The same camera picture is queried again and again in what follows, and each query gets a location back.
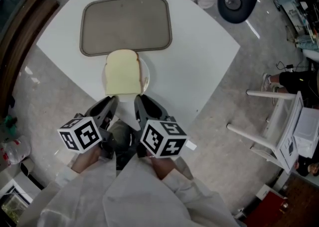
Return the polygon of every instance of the white chair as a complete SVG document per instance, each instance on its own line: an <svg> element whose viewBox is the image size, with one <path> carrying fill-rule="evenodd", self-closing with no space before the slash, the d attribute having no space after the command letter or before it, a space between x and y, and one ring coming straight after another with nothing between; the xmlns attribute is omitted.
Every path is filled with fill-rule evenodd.
<svg viewBox="0 0 319 227"><path fill-rule="evenodd" d="M254 153L264 157L267 161L276 164L289 173L298 158L293 132L304 106L300 91L295 95L247 90L247 94L250 96L278 98L278 102L264 133L262 135L251 134L230 123L227 124L227 129L271 149L275 156L264 150L254 147L250 148Z"/></svg>

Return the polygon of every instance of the white plate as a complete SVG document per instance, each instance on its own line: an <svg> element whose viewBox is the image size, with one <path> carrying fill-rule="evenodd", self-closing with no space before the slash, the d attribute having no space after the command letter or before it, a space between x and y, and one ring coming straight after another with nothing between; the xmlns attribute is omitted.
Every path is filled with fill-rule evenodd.
<svg viewBox="0 0 319 227"><path fill-rule="evenodd" d="M140 57L139 57L139 61L140 61L141 80L142 80L141 81L141 84L142 84L141 95L143 95L145 93L146 89L148 88L149 83L150 83L150 70L149 70L148 66L146 65L145 61L142 60ZM102 84L103 84L103 88L106 91L105 66L104 66L103 72L102 72ZM117 96L119 97L120 102L134 101L136 98L136 94L121 94L121 95L117 95Z"/></svg>

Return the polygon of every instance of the cable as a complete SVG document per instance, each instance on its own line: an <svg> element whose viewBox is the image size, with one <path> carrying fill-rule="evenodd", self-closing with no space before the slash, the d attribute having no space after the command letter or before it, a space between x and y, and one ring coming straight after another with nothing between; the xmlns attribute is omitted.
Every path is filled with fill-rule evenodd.
<svg viewBox="0 0 319 227"><path fill-rule="evenodd" d="M302 60L301 60L301 61L298 63L298 65L296 66L295 72L297 71L298 66L303 62L303 60L304 60L304 55L303 55Z"/></svg>
<svg viewBox="0 0 319 227"><path fill-rule="evenodd" d="M286 68L287 68L287 69L295 68L294 72L296 72L298 68L307 68L307 67L308 67L308 66L299 66L299 65L303 62L303 60L304 60L304 56L303 56L302 60L298 63L297 66L293 66L293 65L287 65L287 66L285 66L285 64L283 64L281 61L279 61L279 62L276 64L276 67L277 67L277 69L280 70L280 71L284 69L285 72L287 72ZM283 68L279 68L279 67L278 67L280 63L283 65Z"/></svg>
<svg viewBox="0 0 319 227"><path fill-rule="evenodd" d="M280 69L280 68L278 67L280 63L284 66L284 68L281 68L281 69ZM285 65L284 65L281 61L279 61L279 62L276 64L276 67L277 67L277 69L280 70L280 71L284 69L285 72L287 72L287 71L286 71L286 68L285 68Z"/></svg>
<svg viewBox="0 0 319 227"><path fill-rule="evenodd" d="M317 98L319 98L318 96L317 96L317 94L315 94L315 92L313 91L313 89L311 89L311 87L310 87L310 79L309 79L309 81L308 81L308 87L309 87L309 89L313 92L313 94L317 97Z"/></svg>

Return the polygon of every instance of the chair leg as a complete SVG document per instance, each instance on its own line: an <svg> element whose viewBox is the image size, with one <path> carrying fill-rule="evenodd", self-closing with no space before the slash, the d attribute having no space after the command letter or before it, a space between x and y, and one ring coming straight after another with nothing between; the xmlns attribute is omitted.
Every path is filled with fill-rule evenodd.
<svg viewBox="0 0 319 227"><path fill-rule="evenodd" d="M282 98L287 100L293 100L296 97L295 94L258 91L258 90L247 90L246 93L250 96Z"/></svg>
<svg viewBox="0 0 319 227"><path fill-rule="evenodd" d="M253 151L254 153L258 154L259 156L265 158L267 161L270 161L270 162L276 164L278 167L283 168L283 165L275 157L269 155L265 151L254 149L254 148L251 148L250 150Z"/></svg>
<svg viewBox="0 0 319 227"><path fill-rule="evenodd" d="M276 147L273 144L269 143L269 141L267 139L265 139L261 136L250 134L250 133L244 131L243 129L237 128L229 123L227 124L226 127L227 127L227 129L229 129L229 130L231 130L231 131L233 131L233 132L235 132L243 137L246 137L252 141L255 141L256 143L263 145L263 146L265 146L273 151L276 149Z"/></svg>

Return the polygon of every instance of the gray tray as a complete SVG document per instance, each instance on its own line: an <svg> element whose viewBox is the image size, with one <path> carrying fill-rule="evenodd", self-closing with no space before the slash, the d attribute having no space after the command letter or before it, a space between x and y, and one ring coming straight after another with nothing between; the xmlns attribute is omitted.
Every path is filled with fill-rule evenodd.
<svg viewBox="0 0 319 227"><path fill-rule="evenodd" d="M117 49L161 50L171 40L166 0L100 0L83 10L80 50L88 57Z"/></svg>

